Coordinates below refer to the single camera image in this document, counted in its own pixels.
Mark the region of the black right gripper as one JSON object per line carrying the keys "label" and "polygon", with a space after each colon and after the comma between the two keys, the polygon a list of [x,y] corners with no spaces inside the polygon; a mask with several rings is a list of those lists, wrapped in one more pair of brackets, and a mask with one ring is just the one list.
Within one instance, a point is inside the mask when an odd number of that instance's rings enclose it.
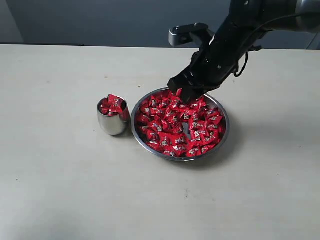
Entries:
{"label": "black right gripper", "polygon": [[229,15],[211,44],[202,47],[190,65],[168,81],[169,90],[177,92],[181,89],[180,99],[190,103],[218,89],[240,58],[265,35],[264,30],[256,30],[258,25]]}

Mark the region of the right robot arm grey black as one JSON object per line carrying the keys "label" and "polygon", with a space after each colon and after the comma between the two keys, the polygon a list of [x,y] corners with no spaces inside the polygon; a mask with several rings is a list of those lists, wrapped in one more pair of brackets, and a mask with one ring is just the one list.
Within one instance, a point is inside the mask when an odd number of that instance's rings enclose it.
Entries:
{"label": "right robot arm grey black", "polygon": [[184,103],[218,89],[230,76],[239,77],[244,67],[242,57],[261,50],[255,42],[272,31],[318,33],[320,31],[320,2],[318,0],[233,0],[229,14],[217,32],[207,24],[194,23],[175,26],[169,30],[171,46],[196,43],[190,64],[167,87],[180,92]]}

